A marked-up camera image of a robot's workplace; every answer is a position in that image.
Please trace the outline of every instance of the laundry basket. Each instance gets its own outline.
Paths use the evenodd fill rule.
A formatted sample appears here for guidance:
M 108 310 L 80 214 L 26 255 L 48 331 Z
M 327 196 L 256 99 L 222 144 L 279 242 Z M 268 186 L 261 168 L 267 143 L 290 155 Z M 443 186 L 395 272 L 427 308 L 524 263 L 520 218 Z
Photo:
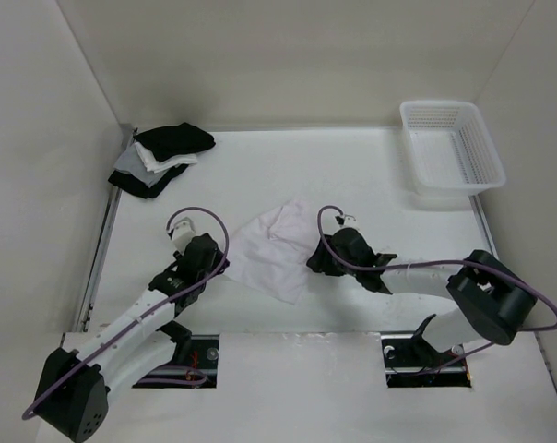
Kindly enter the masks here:
M 504 168 L 473 103 L 403 102 L 399 111 L 420 194 L 473 196 L 505 183 Z

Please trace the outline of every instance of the black garment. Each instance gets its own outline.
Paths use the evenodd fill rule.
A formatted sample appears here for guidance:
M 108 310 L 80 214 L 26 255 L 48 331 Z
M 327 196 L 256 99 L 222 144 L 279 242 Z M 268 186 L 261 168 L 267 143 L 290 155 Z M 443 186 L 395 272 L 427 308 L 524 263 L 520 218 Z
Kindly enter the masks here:
M 215 146 L 213 136 L 188 123 L 156 127 L 137 134 L 135 140 L 153 152 L 158 162 L 165 162 L 174 155 L 196 154 Z
M 182 174 L 184 170 L 188 167 L 188 164 L 181 164 L 174 168 L 169 169 L 164 176 L 154 184 L 152 187 L 148 187 L 138 178 L 135 178 L 131 174 L 121 173 L 119 171 L 113 171 L 109 177 L 109 182 L 113 185 L 120 187 L 125 192 L 128 192 L 132 196 L 141 198 L 155 198 L 161 191 L 170 183 L 173 178 Z

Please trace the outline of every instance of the folded clothes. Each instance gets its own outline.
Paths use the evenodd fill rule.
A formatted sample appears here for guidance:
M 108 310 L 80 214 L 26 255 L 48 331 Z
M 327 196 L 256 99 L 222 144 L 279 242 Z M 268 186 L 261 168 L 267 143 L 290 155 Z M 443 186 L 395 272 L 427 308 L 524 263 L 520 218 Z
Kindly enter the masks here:
M 137 180 L 145 183 L 147 187 L 154 186 L 166 174 L 165 171 L 148 171 L 134 146 L 129 146 L 124 150 L 114 164 L 114 169 L 121 173 L 133 175 Z
M 131 148 L 136 151 L 140 160 L 143 162 L 144 169 L 147 169 L 148 171 L 151 171 L 153 173 L 166 171 L 167 169 L 170 169 L 173 166 L 177 166 L 179 164 L 198 163 L 198 159 L 196 158 L 195 154 L 174 155 L 165 162 L 158 162 L 153 156 L 153 153 L 147 148 L 144 148 L 143 145 L 138 141 L 136 141 Z
M 158 162 L 165 162 L 175 155 L 196 154 L 215 146 L 213 136 L 188 123 L 156 127 L 135 135 L 135 140 L 150 150 Z
M 187 164 L 181 164 L 179 166 L 173 167 L 166 171 L 162 178 L 151 187 L 147 186 L 138 178 L 135 178 L 131 174 L 122 173 L 120 171 L 113 171 L 109 177 L 109 182 L 117 187 L 120 187 L 125 192 L 128 192 L 132 196 L 140 198 L 155 198 L 164 188 L 170 183 L 170 181 L 176 178 L 178 175 L 182 174 L 186 168 Z

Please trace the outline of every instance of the white cloth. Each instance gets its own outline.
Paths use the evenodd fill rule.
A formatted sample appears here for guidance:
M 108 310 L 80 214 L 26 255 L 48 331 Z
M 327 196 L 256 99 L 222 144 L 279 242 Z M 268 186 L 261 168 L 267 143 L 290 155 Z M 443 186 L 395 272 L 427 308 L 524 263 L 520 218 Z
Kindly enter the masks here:
M 198 162 L 195 154 L 174 155 L 165 162 L 158 162 L 153 156 L 153 153 L 149 149 L 144 147 L 141 143 L 136 141 L 134 145 L 137 150 L 137 154 L 139 154 L 139 158 L 141 159 L 143 164 L 146 165 L 146 169 L 153 173 L 166 171 L 179 164 L 195 164 Z
M 225 275 L 295 304 L 311 273 L 305 262 L 319 243 L 315 218 L 310 205 L 295 198 L 250 221 L 230 239 Z

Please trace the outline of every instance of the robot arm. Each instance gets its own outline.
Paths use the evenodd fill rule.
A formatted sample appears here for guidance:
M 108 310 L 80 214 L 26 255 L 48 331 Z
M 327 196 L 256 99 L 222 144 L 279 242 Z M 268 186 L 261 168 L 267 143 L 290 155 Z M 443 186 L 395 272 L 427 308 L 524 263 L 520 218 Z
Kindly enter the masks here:
M 173 303 L 161 302 L 203 280 L 219 265 L 223 254 L 208 233 L 195 234 L 189 219 L 180 220 L 169 235 L 177 248 L 174 262 L 154 277 L 136 302 L 78 350 L 58 348 L 45 362 L 35 399 L 72 367 L 96 353 L 104 343 L 133 327 L 34 410 L 76 443 L 86 441 L 96 432 L 109 406 L 122 391 L 153 369 L 170 362 L 176 346 L 183 346 L 190 340 L 190 331 L 174 319 L 198 299 L 205 284 Z M 218 275 L 228 265 L 226 261 Z M 142 317 L 157 304 L 161 306 Z
M 360 267 L 394 266 L 411 263 L 395 254 L 375 254 L 367 245 L 353 217 L 337 217 L 340 229 L 327 235 L 329 246 L 348 263 Z M 486 251 L 473 251 L 466 261 L 485 265 L 515 277 Z M 414 341 L 427 344 L 431 353 L 443 353 L 455 344 L 487 339 L 508 345 L 514 339 L 536 298 L 513 284 L 467 266 L 445 265 L 384 271 L 358 271 L 336 261 L 320 241 L 307 266 L 314 272 L 331 276 L 349 274 L 368 291 L 375 293 L 423 293 L 450 298 L 458 309 L 429 316 L 416 329 Z

